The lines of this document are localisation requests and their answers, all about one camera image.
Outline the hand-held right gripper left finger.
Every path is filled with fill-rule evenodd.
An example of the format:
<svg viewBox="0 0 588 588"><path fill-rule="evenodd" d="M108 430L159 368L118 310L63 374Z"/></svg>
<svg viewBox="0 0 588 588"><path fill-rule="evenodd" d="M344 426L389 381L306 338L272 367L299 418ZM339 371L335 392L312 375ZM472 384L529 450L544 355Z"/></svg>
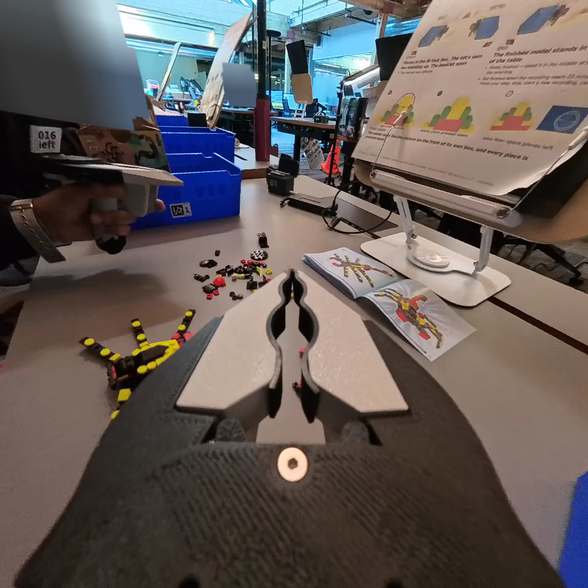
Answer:
<svg viewBox="0 0 588 588"><path fill-rule="evenodd" d="M275 417L282 401L283 354L294 270L228 310L195 365L176 407L222 419Z"/></svg>

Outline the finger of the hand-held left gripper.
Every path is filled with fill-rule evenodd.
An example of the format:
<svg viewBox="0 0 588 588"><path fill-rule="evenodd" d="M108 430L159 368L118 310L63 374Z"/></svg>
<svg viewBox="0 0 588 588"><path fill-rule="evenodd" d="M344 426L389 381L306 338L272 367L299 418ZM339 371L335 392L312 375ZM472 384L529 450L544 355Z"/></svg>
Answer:
<svg viewBox="0 0 588 588"><path fill-rule="evenodd" d="M125 186L123 205L133 216L144 217L156 210L159 187L182 187L183 182L172 173L143 166L122 165Z"/></svg>

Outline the black yellow lego scorpion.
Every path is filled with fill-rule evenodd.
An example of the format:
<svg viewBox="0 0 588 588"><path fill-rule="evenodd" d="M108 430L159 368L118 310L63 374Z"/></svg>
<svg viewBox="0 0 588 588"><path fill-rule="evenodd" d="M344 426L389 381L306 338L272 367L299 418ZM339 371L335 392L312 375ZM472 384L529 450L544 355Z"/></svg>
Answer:
<svg viewBox="0 0 588 588"><path fill-rule="evenodd" d="M123 356L97 342L92 337L83 337L79 344L107 367L108 386L116 393L116 409L111 414L114 420L121 407L129 400L141 382L161 364L174 355L192 337L189 330L195 309L188 309L177 331L167 340L151 343L140 320L131 321L136 347L130 355Z"/></svg>

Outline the lego instruction booklet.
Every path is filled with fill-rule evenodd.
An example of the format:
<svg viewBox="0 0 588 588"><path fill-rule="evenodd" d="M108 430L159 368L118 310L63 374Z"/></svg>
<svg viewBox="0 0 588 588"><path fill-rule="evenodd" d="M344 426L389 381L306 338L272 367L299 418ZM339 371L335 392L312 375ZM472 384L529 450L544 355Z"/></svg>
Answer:
<svg viewBox="0 0 588 588"><path fill-rule="evenodd" d="M367 300L421 354L433 361L476 329L419 281L346 247L302 260L354 300Z"/></svg>

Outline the pile of lego pieces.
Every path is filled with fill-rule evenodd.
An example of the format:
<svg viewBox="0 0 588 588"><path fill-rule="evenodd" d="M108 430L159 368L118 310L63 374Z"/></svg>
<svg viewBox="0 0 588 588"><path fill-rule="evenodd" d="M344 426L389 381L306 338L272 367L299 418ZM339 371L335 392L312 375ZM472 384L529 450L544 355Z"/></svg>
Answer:
<svg viewBox="0 0 588 588"><path fill-rule="evenodd" d="M238 302L245 298L245 294L257 292L272 281L273 272L269 268L268 259L253 261L250 259L251 252L235 263L225 265L221 264L220 250L215 251L213 258L200 261L192 278L206 299L228 296L229 300Z"/></svg>

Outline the person's left hand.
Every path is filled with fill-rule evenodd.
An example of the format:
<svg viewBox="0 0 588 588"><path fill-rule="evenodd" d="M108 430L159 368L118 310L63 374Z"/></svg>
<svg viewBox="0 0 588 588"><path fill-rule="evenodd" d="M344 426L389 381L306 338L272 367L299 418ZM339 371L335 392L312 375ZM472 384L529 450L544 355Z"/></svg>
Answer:
<svg viewBox="0 0 588 588"><path fill-rule="evenodd" d="M127 210L92 212L94 199L121 199L122 185L68 185L33 199L32 207L40 225L61 242L95 239L96 232L126 236L136 217Z"/></svg>

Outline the brown cardboard box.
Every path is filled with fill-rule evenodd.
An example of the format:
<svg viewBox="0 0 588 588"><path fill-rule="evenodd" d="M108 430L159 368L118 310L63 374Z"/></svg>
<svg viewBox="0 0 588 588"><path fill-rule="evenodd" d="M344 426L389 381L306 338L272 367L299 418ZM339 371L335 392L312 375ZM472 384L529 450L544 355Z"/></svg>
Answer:
<svg viewBox="0 0 588 588"><path fill-rule="evenodd" d="M143 166L170 171L168 158L157 127L139 124L139 129L126 130L85 125L77 130L85 154L112 164Z"/></svg>

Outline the blue bin with printed tag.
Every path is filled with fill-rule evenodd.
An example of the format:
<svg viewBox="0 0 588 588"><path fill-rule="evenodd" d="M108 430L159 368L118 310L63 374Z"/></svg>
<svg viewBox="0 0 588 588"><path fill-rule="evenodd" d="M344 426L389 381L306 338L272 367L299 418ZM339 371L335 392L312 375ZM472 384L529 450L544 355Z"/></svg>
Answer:
<svg viewBox="0 0 588 588"><path fill-rule="evenodd" d="M235 165L235 134L222 128L190 126L185 115L156 115L166 155L163 169L182 181L161 186L163 212L139 217L133 229L234 217L240 213L242 173Z"/></svg>

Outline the black charger with display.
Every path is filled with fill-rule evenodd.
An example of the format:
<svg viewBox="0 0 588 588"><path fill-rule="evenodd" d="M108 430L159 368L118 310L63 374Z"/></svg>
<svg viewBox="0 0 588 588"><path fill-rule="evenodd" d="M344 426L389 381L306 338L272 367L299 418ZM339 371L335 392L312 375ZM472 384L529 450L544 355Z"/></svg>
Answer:
<svg viewBox="0 0 588 588"><path fill-rule="evenodd" d="M293 193L295 178L299 174L299 161L287 154L281 154L276 165L266 170L268 192L287 198Z"/></svg>

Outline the white floor sign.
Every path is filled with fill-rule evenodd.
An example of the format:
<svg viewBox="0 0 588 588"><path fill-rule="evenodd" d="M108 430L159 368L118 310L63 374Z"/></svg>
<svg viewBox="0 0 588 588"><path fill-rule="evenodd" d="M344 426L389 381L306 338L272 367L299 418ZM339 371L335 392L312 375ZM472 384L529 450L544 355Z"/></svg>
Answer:
<svg viewBox="0 0 588 588"><path fill-rule="evenodd" d="M305 155L309 169L318 171L325 163L325 156L320 142L315 138L300 138L300 148Z"/></svg>

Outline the orange traffic cone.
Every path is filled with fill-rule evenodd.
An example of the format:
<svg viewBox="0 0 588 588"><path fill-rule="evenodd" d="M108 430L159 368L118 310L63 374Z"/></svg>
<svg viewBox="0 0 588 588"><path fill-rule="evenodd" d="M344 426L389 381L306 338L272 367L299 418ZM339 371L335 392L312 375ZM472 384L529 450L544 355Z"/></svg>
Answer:
<svg viewBox="0 0 588 588"><path fill-rule="evenodd" d="M325 161L321 164L321 170L329 175L341 175L340 158L341 158L342 141L337 142L329 148Z"/></svg>

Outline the black monitor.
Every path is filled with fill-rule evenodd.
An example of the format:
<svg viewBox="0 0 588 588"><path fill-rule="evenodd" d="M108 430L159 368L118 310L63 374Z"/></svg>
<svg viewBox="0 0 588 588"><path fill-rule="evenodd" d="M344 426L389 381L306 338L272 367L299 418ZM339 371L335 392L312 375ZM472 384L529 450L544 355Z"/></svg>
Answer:
<svg viewBox="0 0 588 588"><path fill-rule="evenodd" d="M405 33L376 39L380 82L386 82L390 79L411 37L412 33Z"/></svg>

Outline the blue plastic bin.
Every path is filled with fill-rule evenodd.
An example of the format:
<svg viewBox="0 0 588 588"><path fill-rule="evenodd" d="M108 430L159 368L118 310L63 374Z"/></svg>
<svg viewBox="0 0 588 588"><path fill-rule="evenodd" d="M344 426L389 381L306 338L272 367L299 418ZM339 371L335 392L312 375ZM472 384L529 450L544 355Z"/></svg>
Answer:
<svg viewBox="0 0 588 588"><path fill-rule="evenodd" d="M587 472L575 484L559 572L566 587L587 587Z"/></svg>

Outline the printed instruction board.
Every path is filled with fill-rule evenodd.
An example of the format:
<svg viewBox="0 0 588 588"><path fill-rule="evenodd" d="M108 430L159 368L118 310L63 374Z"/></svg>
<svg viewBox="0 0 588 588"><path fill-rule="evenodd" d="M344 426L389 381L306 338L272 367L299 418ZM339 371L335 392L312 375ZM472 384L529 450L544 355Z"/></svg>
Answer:
<svg viewBox="0 0 588 588"><path fill-rule="evenodd" d="M432 1L354 156L364 182L456 217L587 236L587 1Z"/></svg>

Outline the dark red post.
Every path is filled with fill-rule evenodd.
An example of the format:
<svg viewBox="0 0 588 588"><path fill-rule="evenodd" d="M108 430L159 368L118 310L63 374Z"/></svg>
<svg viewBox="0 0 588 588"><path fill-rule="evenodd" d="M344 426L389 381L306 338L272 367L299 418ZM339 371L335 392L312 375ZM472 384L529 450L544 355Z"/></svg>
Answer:
<svg viewBox="0 0 588 588"><path fill-rule="evenodd" d="M270 99L267 94L257 97L254 107L254 150L258 162L270 160Z"/></svg>

